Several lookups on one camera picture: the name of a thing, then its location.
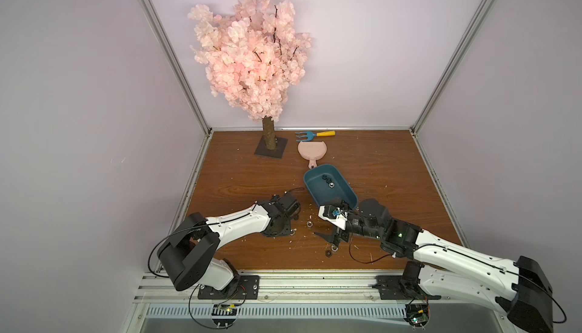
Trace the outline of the teal plastic storage box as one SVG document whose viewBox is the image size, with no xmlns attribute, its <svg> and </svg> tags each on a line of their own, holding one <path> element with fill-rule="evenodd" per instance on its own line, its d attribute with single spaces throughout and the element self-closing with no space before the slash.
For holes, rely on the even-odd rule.
<svg viewBox="0 0 582 333">
<path fill-rule="evenodd" d="M 330 180 L 323 180 L 322 175 L 327 175 Z M 323 164 L 310 169 L 304 174 L 303 181 L 318 207 L 337 199 L 346 202 L 350 209 L 356 208 L 359 204 L 356 193 L 336 166 Z M 330 182 L 335 184 L 334 188 L 328 186 Z"/>
</svg>

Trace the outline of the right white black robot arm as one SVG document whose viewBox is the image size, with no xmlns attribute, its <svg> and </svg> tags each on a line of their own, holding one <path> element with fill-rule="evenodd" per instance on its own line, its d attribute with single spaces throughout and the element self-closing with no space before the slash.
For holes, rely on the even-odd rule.
<svg viewBox="0 0 582 333">
<path fill-rule="evenodd" d="M 408 260 L 400 281 L 403 293 L 415 300 L 441 296 L 487 307 L 505 315 L 526 332 L 552 332 L 553 289 L 538 261 L 482 254 L 396 219 L 375 199 L 357 210 L 336 199 L 318 210 L 335 230 L 321 237 L 337 246 L 357 235 L 377 240 L 393 258 Z"/>
</svg>

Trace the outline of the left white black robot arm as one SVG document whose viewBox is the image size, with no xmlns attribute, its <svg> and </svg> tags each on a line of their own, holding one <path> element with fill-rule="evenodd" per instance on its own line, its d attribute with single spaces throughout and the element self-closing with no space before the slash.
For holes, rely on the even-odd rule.
<svg viewBox="0 0 582 333">
<path fill-rule="evenodd" d="M 216 295 L 229 298 L 238 292 L 241 278 L 229 262 L 215 257 L 216 252 L 249 234 L 289 236 L 291 221 L 299 211 L 299 201 L 285 193 L 225 216 L 204 217 L 194 213 L 164 237 L 152 253 L 176 291 L 203 285 L 214 289 Z"/>
</svg>

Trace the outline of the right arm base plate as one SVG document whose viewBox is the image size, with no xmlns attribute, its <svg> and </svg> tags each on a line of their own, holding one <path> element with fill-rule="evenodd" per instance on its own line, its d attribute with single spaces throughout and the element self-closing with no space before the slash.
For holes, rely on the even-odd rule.
<svg viewBox="0 0 582 333">
<path fill-rule="evenodd" d="M 377 290 L 382 300 L 421 300 L 437 301 L 440 295 L 430 295 L 420 287 L 419 278 L 404 275 L 378 275 L 376 283 L 371 286 Z"/>
</svg>

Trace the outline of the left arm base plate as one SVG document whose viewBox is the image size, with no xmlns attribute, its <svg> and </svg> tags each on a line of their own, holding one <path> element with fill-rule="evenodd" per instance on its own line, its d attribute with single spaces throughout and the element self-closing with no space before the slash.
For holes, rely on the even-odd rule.
<svg viewBox="0 0 582 333">
<path fill-rule="evenodd" d="M 200 301 L 257 300 L 259 296 L 259 275 L 238 275 L 222 290 L 203 285 L 197 298 Z"/>
</svg>

